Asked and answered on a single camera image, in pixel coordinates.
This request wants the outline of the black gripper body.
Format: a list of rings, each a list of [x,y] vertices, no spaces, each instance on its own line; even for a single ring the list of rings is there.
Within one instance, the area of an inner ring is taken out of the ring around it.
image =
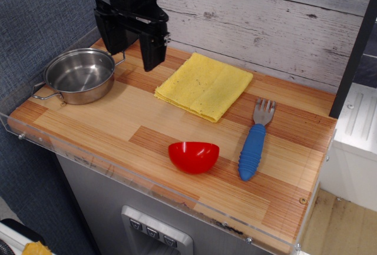
[[[95,0],[95,9],[104,14],[118,15],[125,28],[139,35],[162,34],[167,31],[168,15],[157,0]]]

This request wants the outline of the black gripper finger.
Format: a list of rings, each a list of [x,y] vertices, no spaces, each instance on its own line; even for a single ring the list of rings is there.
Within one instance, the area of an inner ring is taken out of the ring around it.
[[[145,72],[152,71],[160,63],[164,62],[168,43],[168,32],[162,34],[139,35],[141,54]]]
[[[118,15],[104,14],[95,9],[94,16],[105,47],[111,55],[125,51],[138,40],[138,35],[127,30]]]

